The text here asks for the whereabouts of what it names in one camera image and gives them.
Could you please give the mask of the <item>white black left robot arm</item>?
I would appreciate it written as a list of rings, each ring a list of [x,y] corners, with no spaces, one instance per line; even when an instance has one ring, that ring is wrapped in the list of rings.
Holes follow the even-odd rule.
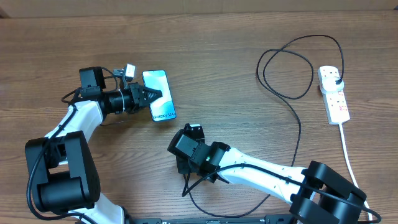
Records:
[[[68,100],[68,112],[43,138],[25,145],[29,172],[26,199],[31,213],[45,221],[74,217],[80,223],[133,223],[124,207],[101,192],[88,141],[108,114],[134,114],[162,97],[160,90],[133,82],[135,68],[110,72],[116,87],[107,90],[104,67],[79,71],[81,85]]]

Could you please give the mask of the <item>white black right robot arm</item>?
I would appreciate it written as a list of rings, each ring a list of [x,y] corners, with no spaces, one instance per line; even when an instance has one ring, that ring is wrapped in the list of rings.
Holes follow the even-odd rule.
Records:
[[[186,125],[167,150],[179,173],[261,190],[289,204],[301,223],[358,223],[366,194],[327,165],[282,166],[248,156],[223,142],[205,144],[201,126]]]

